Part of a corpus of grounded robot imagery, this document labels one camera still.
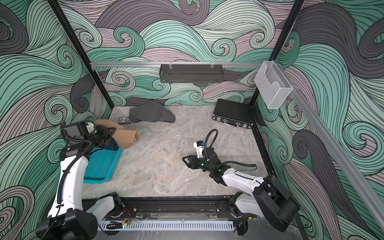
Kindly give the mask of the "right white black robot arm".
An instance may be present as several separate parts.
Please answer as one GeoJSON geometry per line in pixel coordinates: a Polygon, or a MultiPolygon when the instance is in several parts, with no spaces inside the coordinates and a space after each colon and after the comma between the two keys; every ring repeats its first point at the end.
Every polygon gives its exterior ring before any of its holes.
{"type": "Polygon", "coordinates": [[[221,162],[213,144],[208,142],[211,134],[218,133],[217,129],[213,129],[204,141],[195,142],[196,155],[183,157],[182,161],[192,170],[208,172],[217,184],[239,190],[230,201],[233,216],[261,216],[276,230],[285,232],[298,215],[300,207],[297,201],[275,176],[256,177],[233,167],[238,165],[255,169],[256,164],[221,162]]]}

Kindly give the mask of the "tan brown skirt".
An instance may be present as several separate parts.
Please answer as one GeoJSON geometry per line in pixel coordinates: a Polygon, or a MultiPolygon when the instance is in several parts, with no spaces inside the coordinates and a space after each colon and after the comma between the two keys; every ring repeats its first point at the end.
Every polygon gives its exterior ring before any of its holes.
{"type": "Polygon", "coordinates": [[[112,137],[116,141],[117,145],[124,150],[130,148],[135,142],[139,141],[137,131],[125,129],[123,126],[111,120],[98,119],[94,122],[94,124],[96,126],[104,126],[106,128],[116,128],[112,137]]]}

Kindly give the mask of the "grey dotted skirt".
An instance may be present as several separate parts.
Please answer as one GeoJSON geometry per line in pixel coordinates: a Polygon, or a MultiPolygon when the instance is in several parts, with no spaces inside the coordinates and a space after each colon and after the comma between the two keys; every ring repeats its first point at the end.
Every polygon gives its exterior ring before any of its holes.
{"type": "Polygon", "coordinates": [[[174,123],[176,121],[175,115],[170,110],[166,109],[162,104],[154,101],[131,108],[129,118],[132,123],[174,123]]]}

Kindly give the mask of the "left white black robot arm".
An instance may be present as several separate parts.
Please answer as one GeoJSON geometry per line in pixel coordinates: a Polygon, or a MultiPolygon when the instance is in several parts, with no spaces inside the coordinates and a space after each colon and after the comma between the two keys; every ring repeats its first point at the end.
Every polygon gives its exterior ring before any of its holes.
{"type": "Polygon", "coordinates": [[[80,121],[60,124],[65,146],[60,153],[61,173],[56,199],[45,220],[36,226],[40,240],[92,240],[99,222],[107,215],[119,217],[124,205],[116,192],[105,195],[84,210],[82,191],[85,172],[94,148],[104,149],[116,128],[80,121]]]}

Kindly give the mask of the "blue denim skirt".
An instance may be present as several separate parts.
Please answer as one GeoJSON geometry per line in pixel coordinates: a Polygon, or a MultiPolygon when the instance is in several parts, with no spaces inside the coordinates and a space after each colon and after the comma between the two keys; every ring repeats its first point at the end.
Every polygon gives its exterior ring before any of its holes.
{"type": "Polygon", "coordinates": [[[109,151],[118,151],[119,150],[119,145],[117,144],[117,142],[112,139],[110,141],[110,143],[105,147],[105,150],[109,150],[109,151]]]}

